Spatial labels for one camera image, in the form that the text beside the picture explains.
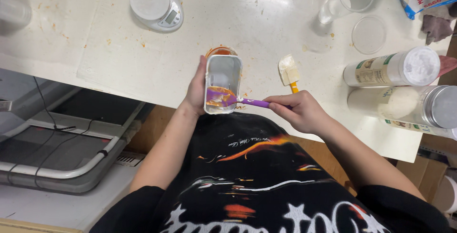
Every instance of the silver jar lid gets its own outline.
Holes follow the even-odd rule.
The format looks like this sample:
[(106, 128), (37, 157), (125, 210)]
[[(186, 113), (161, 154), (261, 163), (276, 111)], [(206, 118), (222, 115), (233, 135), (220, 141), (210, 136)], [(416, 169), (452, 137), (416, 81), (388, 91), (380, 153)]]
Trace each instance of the silver jar lid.
[(424, 112), (436, 127), (457, 128), (457, 86), (439, 86), (432, 90), (425, 100)]

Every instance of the yellow spatula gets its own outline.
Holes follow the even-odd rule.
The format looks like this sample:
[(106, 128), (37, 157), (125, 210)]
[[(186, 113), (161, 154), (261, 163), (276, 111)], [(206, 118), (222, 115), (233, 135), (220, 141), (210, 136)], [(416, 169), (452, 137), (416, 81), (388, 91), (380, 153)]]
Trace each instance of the yellow spatula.
[(298, 88), (296, 82), (300, 80), (300, 74), (298, 74), (297, 66), (295, 65), (292, 55), (282, 57), (278, 62), (278, 69), (283, 84), (285, 86), (290, 85), (292, 93), (297, 93)]

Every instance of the spatula head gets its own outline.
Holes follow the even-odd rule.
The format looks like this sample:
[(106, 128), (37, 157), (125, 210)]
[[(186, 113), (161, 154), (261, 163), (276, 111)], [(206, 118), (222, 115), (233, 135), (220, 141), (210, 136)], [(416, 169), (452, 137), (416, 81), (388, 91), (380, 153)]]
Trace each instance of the spatula head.
[(228, 107), (236, 102), (236, 95), (230, 89), (221, 86), (209, 86), (206, 89), (207, 105)]
[(297, 66), (292, 55), (286, 55), (278, 62), (279, 74), (285, 86), (300, 80)]

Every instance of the black cable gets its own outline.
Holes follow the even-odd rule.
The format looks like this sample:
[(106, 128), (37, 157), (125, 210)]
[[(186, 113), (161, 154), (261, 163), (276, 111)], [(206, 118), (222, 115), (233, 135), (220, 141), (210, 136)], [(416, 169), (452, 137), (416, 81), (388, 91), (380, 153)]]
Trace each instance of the black cable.
[(63, 128), (63, 129), (58, 129), (58, 128), (57, 128), (56, 121), (54, 120), (54, 118), (51, 116), (51, 114), (50, 114), (49, 111), (48, 111), (48, 108), (47, 108), (47, 106), (46, 106), (46, 102), (44, 101), (43, 94), (41, 93), (40, 86), (38, 85), (37, 78), (35, 78), (35, 76), (33, 76), (33, 80), (35, 81), (35, 84), (37, 85), (38, 92), (40, 93), (41, 100), (43, 101), (44, 110), (46, 111), (46, 113), (48, 113), (49, 117), (51, 117), (51, 119), (53, 120), (54, 129), (57, 130), (57, 131), (61, 131), (61, 130), (68, 130), (68, 129), (74, 129), (74, 128), (76, 128), (75, 126), (66, 127), (66, 128)]
[(48, 139), (40, 144), (40, 146), (35, 149), (33, 152), (31, 152), (29, 155), (27, 155), (24, 159), (22, 159), (21, 162), (18, 162), (16, 163), (13, 167), (11, 167), (11, 169), (8, 171), (8, 174), (6, 175), (6, 179), (8, 180), (9, 184), (13, 185), (13, 182), (11, 181), (10, 179), (10, 176), (11, 176), (11, 171), (18, 165), (20, 165), (20, 163), (24, 162), (25, 160), (27, 160), (31, 155), (33, 155), (34, 153), (36, 153), (40, 148), (42, 148), (50, 139), (52, 136), (54, 136), (54, 133), (55, 131), (62, 131), (62, 130), (68, 130), (68, 129), (74, 129), (76, 128), (75, 126), (71, 126), (71, 127), (66, 127), (66, 128), (62, 128), (62, 129), (58, 129), (57, 128), (57, 125), (56, 125), (56, 122), (54, 120), (54, 118), (51, 116), (51, 114), (49, 113), (48, 111), (48, 108), (46, 106), (46, 102), (44, 100), (44, 96), (43, 96), (43, 93), (41, 93), (41, 89), (40, 89), (40, 86), (38, 85), (38, 82), (37, 82), (37, 78), (35, 76), (33, 76), (33, 80), (35, 81), (35, 84), (37, 85), (37, 89), (38, 89), (38, 92), (40, 93), (40, 96), (41, 96), (41, 100), (43, 101), (43, 106), (44, 106), (44, 110), (46, 111), (46, 113), (49, 115), (49, 117), (51, 117), (51, 119), (53, 120), (53, 123), (54, 123), (54, 130), (51, 134), (51, 136), (48, 137)]
[(35, 185), (36, 185), (39, 189), (42, 189), (42, 187), (40, 187), (40, 186), (37, 184), (37, 174), (38, 174), (38, 171), (41, 169), (41, 166), (43, 166), (44, 162), (45, 162), (45, 161), (46, 161), (46, 160), (47, 160), (47, 159), (48, 159), (48, 158), (49, 158), (49, 157), (50, 157), (50, 156), (51, 156), (51, 155), (52, 155), (52, 154), (53, 154), (53, 153), (63, 144), (63, 143), (65, 143), (65, 142), (67, 142), (67, 141), (70, 141), (70, 140), (72, 140), (73, 138), (75, 138), (75, 137), (77, 137), (77, 136), (81, 136), (82, 134), (84, 134), (85, 132), (87, 132), (87, 131), (90, 129), (90, 125), (92, 124), (92, 121), (94, 121), (94, 120), (100, 120), (100, 119), (103, 119), (103, 117), (97, 118), (97, 119), (91, 119), (91, 120), (89, 121), (89, 125), (87, 126), (87, 130), (85, 130), (84, 132), (81, 132), (81, 133), (77, 134), (77, 135), (74, 136), (74, 137), (70, 137), (70, 138), (68, 138), (67, 140), (63, 141), (62, 143), (58, 144), (58, 145), (54, 148), (54, 150), (52, 150), (52, 151), (48, 154), (48, 156), (46, 156), (46, 158), (44, 158), (44, 160), (41, 162), (40, 166), (38, 166), (37, 171), (35, 171), (35, 176), (34, 176), (34, 177), (35, 177), (35, 178), (34, 178)]
[[(22, 162), (24, 162), (25, 160), (27, 160), (32, 154), (36, 153), (36, 151), (38, 151), (43, 145), (45, 145), (45, 144), (49, 141), (49, 139), (51, 139), (51, 137), (54, 136), (54, 133), (55, 133), (55, 132), (56, 132), (56, 131), (53, 130), (53, 133), (48, 137), (48, 139), (47, 139), (44, 143), (40, 144), (40, 146), (39, 146), (37, 149), (35, 149), (35, 151), (31, 152), (31, 153), (30, 153), (29, 155), (27, 155), (24, 159), (22, 159)], [(8, 182), (9, 182), (10, 185), (13, 185), (13, 182), (12, 182), (11, 179), (10, 179), (11, 171), (12, 171), (16, 166), (18, 166), (18, 165), (19, 165), (19, 162), (16, 163), (13, 167), (11, 167), (11, 169), (8, 171), (8, 174), (6, 175), (6, 179), (8, 180)]]

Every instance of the wrist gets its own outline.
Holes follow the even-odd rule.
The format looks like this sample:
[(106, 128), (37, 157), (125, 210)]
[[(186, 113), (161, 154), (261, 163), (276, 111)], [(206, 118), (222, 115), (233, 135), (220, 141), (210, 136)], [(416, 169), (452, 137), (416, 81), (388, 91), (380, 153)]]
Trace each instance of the wrist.
[(200, 117), (198, 112), (185, 99), (181, 102), (176, 111), (182, 113), (186, 118), (198, 119)]
[(325, 142), (332, 141), (334, 136), (338, 135), (341, 127), (343, 127), (343, 125), (329, 116), (323, 121), (321, 130), (316, 135)]

